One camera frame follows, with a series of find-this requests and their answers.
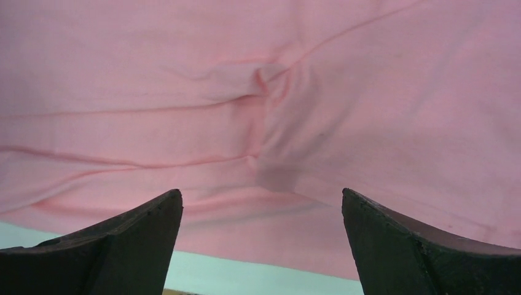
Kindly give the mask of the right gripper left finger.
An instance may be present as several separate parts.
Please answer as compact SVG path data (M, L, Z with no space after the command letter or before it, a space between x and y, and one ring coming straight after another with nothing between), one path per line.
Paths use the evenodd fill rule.
M161 294L183 205L170 190L105 221L1 250L2 294Z

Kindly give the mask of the brown tape piece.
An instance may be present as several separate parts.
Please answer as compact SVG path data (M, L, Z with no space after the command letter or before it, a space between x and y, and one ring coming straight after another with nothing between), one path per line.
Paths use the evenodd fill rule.
M162 295L199 295L199 294L178 291L178 290L173 290L173 289L164 289Z

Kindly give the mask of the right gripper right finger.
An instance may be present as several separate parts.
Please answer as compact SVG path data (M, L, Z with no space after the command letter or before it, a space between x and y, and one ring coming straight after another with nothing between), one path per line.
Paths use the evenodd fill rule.
M520 250L446 232L349 188L342 194L365 294L520 293Z

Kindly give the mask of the pink t-shirt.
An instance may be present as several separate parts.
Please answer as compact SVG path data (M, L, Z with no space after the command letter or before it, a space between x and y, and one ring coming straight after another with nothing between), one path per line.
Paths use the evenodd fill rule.
M356 278L349 187L520 246L519 1L2 1L1 219Z

